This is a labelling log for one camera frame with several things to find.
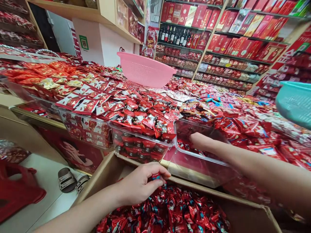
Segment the red stool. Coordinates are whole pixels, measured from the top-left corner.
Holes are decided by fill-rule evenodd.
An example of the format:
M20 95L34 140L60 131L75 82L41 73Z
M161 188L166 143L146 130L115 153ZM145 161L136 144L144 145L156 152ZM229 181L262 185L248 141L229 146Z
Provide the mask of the red stool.
M0 223L26 205L44 198L46 191L38 186L36 172L33 168L0 160ZM15 174L21 174L22 178L10 180Z

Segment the sandal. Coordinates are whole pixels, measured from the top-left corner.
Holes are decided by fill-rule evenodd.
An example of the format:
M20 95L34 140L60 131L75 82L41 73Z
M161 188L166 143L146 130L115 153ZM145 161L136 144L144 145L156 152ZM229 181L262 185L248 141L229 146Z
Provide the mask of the sandal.
M85 175L82 176L78 183L77 183L77 191L78 191L78 195L80 194L80 192L83 190L84 186L86 185L86 183L89 181L90 177Z
M69 193L75 189L77 180L69 168L63 168L58 172L58 185L63 193Z

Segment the teal plastic basket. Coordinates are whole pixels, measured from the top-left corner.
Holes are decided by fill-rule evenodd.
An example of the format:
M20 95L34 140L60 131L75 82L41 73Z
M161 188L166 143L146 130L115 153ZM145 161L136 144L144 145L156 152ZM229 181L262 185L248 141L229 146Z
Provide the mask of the teal plastic basket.
M282 81L275 104L279 113L295 124L311 130L311 84Z

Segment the pink plastic basket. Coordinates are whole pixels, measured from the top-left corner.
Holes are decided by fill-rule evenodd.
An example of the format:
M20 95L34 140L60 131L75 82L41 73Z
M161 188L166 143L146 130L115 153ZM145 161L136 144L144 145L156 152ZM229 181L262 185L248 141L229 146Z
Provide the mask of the pink plastic basket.
M124 76L135 83L161 88L171 79L176 70L166 64L136 54L117 52Z

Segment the white tile floor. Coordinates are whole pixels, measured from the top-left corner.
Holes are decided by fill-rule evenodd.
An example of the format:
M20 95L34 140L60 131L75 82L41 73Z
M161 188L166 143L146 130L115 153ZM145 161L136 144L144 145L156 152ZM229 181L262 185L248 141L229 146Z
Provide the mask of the white tile floor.
M57 173L65 166L36 154L31 154L21 165L37 170L39 186L46 190L46 196L37 204L31 204L0 224L3 233L31 233L70 208L77 198L77 191L62 193L58 187ZM70 169L78 180L84 174Z

